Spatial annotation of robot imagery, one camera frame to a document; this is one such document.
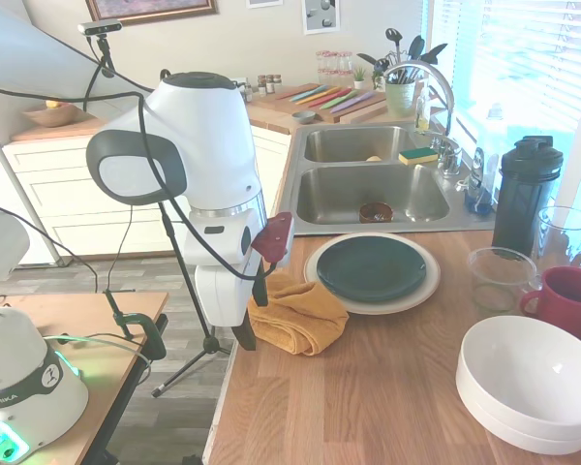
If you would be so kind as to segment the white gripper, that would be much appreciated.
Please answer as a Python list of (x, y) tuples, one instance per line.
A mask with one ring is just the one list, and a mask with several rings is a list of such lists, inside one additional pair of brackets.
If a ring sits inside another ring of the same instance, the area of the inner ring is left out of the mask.
[(193, 264), (201, 309), (208, 322), (231, 327), (238, 344), (246, 351), (254, 351), (257, 337), (246, 308), (251, 295), (258, 307), (268, 304), (266, 278), (255, 282), (240, 279), (206, 251), (194, 254)]

